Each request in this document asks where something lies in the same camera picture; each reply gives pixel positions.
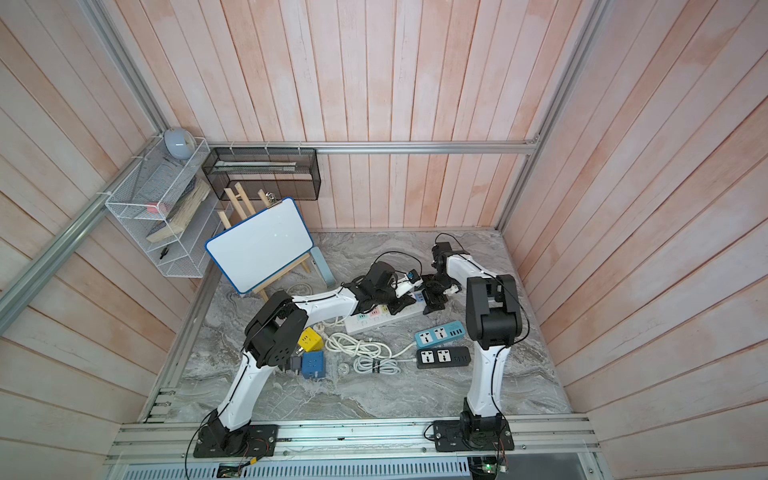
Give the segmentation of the teal power strip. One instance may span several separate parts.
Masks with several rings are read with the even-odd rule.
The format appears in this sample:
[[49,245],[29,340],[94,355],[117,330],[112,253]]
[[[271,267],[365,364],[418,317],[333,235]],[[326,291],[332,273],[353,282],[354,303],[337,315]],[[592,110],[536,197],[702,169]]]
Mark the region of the teal power strip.
[[464,335],[465,328],[463,324],[459,321],[454,321],[419,331],[414,335],[414,341],[419,349],[433,348],[436,345],[461,339]]

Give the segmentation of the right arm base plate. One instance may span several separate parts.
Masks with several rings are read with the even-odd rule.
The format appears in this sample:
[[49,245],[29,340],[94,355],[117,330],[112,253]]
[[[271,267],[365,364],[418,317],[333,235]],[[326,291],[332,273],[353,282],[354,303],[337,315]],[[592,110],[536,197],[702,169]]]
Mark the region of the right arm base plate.
[[479,420],[436,420],[431,425],[438,452],[513,451],[515,443],[507,421],[500,416]]

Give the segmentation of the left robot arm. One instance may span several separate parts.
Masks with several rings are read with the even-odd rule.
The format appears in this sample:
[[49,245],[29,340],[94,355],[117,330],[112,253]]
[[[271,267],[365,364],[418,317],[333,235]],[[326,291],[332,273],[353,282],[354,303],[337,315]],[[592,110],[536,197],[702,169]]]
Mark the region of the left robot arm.
[[379,305],[397,313],[415,302],[411,292],[421,285],[418,270],[399,272],[386,262],[376,261],[364,275],[325,293],[275,293],[245,329],[239,369],[224,400],[211,412],[207,431],[220,444],[245,433],[266,381],[276,368],[284,366],[306,328],[367,313]]

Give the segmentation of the blue cube socket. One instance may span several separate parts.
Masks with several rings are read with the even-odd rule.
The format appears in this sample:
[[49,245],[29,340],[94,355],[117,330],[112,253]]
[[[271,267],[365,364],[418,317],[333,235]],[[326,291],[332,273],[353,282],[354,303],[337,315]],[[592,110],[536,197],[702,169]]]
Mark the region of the blue cube socket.
[[325,356],[323,351],[305,352],[302,355],[301,375],[305,379],[323,379],[326,376]]

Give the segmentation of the black power strip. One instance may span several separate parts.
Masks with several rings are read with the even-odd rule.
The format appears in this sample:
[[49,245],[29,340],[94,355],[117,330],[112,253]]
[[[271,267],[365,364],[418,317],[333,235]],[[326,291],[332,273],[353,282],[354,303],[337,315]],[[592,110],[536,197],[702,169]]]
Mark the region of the black power strip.
[[466,367],[471,363],[471,354],[464,346],[420,349],[416,362],[418,369]]

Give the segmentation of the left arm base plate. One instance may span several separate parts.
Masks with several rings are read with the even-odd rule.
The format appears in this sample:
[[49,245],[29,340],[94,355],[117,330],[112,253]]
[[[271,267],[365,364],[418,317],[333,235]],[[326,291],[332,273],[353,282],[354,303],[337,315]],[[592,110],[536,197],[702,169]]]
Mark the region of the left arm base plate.
[[214,422],[202,428],[193,457],[271,457],[274,455],[278,430],[275,424],[249,424],[229,431],[219,422]]

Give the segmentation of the yellow cube socket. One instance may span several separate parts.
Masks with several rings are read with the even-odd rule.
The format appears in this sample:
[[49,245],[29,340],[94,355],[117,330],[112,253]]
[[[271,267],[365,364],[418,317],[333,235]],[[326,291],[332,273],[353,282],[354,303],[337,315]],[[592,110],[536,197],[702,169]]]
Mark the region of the yellow cube socket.
[[323,337],[317,331],[312,327],[307,327],[301,333],[297,344],[302,352],[309,353],[322,351],[325,342]]

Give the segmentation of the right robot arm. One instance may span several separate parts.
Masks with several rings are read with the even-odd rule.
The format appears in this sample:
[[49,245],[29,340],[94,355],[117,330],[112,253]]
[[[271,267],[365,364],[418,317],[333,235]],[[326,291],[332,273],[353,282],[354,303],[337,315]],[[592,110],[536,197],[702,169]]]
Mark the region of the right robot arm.
[[474,342],[475,360],[463,416],[499,418],[503,367],[524,326],[516,279],[480,266],[448,242],[436,243],[432,255],[435,273],[424,277],[422,289],[425,311],[444,309],[450,295],[465,295],[464,325]]

